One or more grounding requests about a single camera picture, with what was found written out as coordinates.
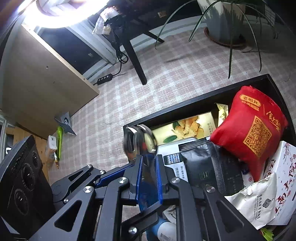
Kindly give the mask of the white red printed box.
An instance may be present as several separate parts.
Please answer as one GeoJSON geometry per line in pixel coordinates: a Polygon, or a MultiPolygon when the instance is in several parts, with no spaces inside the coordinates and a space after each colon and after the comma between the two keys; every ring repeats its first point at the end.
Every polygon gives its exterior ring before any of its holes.
{"type": "Polygon", "coordinates": [[[267,162],[264,177],[276,173],[275,218],[270,225],[286,225],[295,211],[295,146],[280,141],[267,162]]]}

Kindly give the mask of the checkered pink table cloth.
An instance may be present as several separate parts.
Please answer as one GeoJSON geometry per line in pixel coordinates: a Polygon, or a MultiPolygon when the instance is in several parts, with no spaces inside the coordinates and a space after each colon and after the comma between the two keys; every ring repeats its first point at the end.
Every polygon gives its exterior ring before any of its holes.
{"type": "Polygon", "coordinates": [[[123,126],[207,92],[262,74],[269,74],[295,118],[295,35],[277,25],[245,27],[246,38],[256,37],[259,50],[230,51],[210,41],[202,29],[168,36],[163,44],[137,53],[147,77],[142,85],[130,63],[114,66],[120,72],[98,87],[99,95],[71,117],[75,135],[65,134],[62,159],[48,168],[49,182],[92,164],[111,170],[127,163],[123,126]]]}

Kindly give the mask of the blue white bottle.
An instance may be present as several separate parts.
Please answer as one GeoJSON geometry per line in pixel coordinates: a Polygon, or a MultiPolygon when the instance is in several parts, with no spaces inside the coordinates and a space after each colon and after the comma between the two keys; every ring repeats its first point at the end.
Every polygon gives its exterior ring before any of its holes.
{"type": "Polygon", "coordinates": [[[159,216],[158,222],[155,225],[148,228],[148,230],[146,231],[146,235],[148,241],[176,241],[177,227],[175,224],[159,216]]]}

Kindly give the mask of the potted green plant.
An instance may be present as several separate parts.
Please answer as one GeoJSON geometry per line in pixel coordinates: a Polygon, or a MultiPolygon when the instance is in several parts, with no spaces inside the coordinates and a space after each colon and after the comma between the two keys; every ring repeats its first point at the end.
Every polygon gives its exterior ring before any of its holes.
{"type": "Polygon", "coordinates": [[[276,16],[271,9],[266,10],[269,8],[266,1],[197,1],[197,3],[202,15],[193,28],[188,41],[193,40],[201,23],[205,22],[210,39],[229,48],[228,76],[231,76],[233,49],[242,44],[243,24],[246,22],[258,52],[259,71],[261,71],[261,51],[252,23],[246,14],[246,9],[250,8],[257,14],[256,18],[259,21],[260,33],[262,33],[262,24],[266,23],[271,28],[275,39],[278,37],[275,28],[276,16]]]}

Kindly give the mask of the orange pine wood panel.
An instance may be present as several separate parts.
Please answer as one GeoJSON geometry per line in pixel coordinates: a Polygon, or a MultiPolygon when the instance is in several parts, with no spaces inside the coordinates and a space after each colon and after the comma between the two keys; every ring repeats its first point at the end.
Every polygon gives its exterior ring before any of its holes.
{"type": "Polygon", "coordinates": [[[48,164],[46,157],[47,141],[17,126],[6,127],[6,134],[13,136],[13,146],[21,142],[21,145],[23,145],[21,149],[23,149],[26,154],[29,152],[35,152],[35,156],[37,154],[39,155],[38,160],[34,161],[34,166],[38,166],[40,168],[42,163],[42,171],[49,183],[48,164]]]}

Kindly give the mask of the white booklet with barcode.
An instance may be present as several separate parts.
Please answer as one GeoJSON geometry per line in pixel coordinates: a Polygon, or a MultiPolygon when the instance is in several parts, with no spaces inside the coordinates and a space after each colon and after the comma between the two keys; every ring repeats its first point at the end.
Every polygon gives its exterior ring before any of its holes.
{"type": "Polygon", "coordinates": [[[198,140],[195,137],[190,137],[167,144],[161,144],[158,146],[157,154],[162,155],[164,165],[173,169],[177,178],[188,182],[187,171],[181,152],[194,149],[198,145],[202,145],[206,140],[206,138],[198,140]]]}

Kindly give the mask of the large brown wooden board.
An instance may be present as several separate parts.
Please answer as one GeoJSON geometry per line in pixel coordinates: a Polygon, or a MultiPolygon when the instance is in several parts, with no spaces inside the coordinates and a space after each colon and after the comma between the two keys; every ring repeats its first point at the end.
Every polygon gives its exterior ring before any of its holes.
{"type": "Polygon", "coordinates": [[[99,90],[36,33],[15,25],[1,59],[1,111],[41,138],[54,133],[59,114],[75,114],[99,90]]]}

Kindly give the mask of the grey foil pouch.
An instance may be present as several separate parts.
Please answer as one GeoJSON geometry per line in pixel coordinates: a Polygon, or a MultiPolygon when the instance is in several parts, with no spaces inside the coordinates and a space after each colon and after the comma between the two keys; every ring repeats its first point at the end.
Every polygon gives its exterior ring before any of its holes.
{"type": "Polygon", "coordinates": [[[74,130],[72,129],[71,119],[69,112],[66,112],[62,115],[55,116],[54,120],[58,123],[60,127],[62,127],[64,133],[70,133],[72,135],[76,135],[74,130]]]}

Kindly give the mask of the red yellow snack packet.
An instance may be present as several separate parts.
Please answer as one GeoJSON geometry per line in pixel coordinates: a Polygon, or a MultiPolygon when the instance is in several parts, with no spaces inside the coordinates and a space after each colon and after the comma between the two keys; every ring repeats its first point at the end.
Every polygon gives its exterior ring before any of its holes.
{"type": "Polygon", "coordinates": [[[60,165],[59,165],[59,160],[58,160],[58,156],[57,156],[56,152],[54,152],[54,163],[55,163],[57,169],[59,169],[60,165]]]}

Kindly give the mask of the yellow fruit snack box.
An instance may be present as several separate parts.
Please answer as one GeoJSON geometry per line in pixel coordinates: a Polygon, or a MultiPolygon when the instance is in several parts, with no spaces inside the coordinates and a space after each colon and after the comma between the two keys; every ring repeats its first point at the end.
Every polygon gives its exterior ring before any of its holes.
{"type": "Polygon", "coordinates": [[[206,138],[215,131],[216,126],[211,112],[196,115],[152,130],[159,145],[185,138],[206,138]]]}

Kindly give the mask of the white paper bag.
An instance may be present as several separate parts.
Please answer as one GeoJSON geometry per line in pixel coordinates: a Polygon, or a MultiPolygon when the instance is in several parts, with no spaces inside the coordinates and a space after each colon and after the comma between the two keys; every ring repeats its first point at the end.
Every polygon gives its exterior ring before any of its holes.
{"type": "Polygon", "coordinates": [[[276,173],[225,198],[257,229],[275,218],[276,173]]]}

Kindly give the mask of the black storage tray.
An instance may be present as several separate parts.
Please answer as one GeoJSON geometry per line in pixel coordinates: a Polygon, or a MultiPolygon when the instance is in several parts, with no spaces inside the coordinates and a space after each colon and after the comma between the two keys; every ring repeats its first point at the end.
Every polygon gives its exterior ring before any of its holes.
{"type": "Polygon", "coordinates": [[[178,118],[188,117],[190,114],[202,114],[207,112],[212,113],[214,121],[215,123],[217,123],[218,109],[216,103],[221,102],[230,107],[235,94],[240,90],[240,88],[249,85],[255,87],[267,96],[271,97],[271,99],[274,100],[276,104],[280,107],[288,121],[288,127],[283,132],[282,140],[287,141],[290,144],[295,144],[295,129],[293,127],[292,118],[288,111],[287,105],[271,76],[268,74],[264,74],[235,84],[231,84],[227,87],[214,90],[212,92],[194,97],[187,101],[183,101],[179,104],[176,104],[169,108],[165,108],[164,110],[158,111],[144,118],[124,125],[123,131],[125,139],[127,140],[127,144],[125,146],[129,151],[132,150],[133,140],[131,135],[128,133],[128,130],[126,129],[127,126],[135,126],[137,124],[143,123],[150,128],[157,128],[161,125],[175,121],[178,118]]]}

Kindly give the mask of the black foil bag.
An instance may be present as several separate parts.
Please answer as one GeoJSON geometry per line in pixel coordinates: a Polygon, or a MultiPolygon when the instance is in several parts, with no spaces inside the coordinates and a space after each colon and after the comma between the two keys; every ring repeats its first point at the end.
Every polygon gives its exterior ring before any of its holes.
{"type": "Polygon", "coordinates": [[[244,188],[238,159],[223,147],[206,142],[180,154],[191,186],[213,186],[224,196],[244,188]]]}

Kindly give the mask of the red cloth bag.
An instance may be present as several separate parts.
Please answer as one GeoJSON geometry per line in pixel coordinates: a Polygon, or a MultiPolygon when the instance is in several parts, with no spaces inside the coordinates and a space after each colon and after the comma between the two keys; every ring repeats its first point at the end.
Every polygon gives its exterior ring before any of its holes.
{"type": "Polygon", "coordinates": [[[287,126],[285,115],[269,96],[252,86],[243,86],[210,141],[245,162],[257,182],[287,126]]]}

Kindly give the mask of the black power strip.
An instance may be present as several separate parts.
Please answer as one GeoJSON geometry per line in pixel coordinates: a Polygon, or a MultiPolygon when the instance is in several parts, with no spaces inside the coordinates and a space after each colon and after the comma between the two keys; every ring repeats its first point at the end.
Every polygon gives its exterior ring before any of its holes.
{"type": "Polygon", "coordinates": [[[98,78],[97,81],[93,85],[101,85],[101,84],[111,81],[112,79],[113,79],[113,75],[110,73],[106,76],[98,78]]]}

